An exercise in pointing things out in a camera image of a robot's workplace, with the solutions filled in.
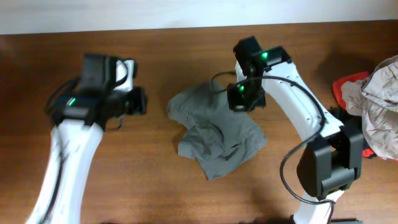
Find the grey shorts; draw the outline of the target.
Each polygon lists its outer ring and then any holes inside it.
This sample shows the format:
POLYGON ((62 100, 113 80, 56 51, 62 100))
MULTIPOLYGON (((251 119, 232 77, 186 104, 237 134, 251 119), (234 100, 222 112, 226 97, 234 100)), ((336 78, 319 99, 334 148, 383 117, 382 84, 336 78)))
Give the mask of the grey shorts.
POLYGON ((208 180, 224 177, 253 158, 268 142, 247 113, 229 109, 223 87, 204 82, 169 100, 167 114, 187 128, 178 155, 199 162, 208 180))

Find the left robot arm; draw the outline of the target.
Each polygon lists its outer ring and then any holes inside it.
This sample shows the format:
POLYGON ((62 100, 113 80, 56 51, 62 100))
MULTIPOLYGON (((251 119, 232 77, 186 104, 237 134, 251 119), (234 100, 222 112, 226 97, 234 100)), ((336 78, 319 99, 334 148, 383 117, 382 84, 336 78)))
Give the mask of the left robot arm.
POLYGON ((114 119, 144 115, 144 89, 134 85, 132 58, 84 54, 79 77, 49 96, 45 113, 53 128, 44 181, 27 223, 79 223, 81 203, 94 154, 114 119))

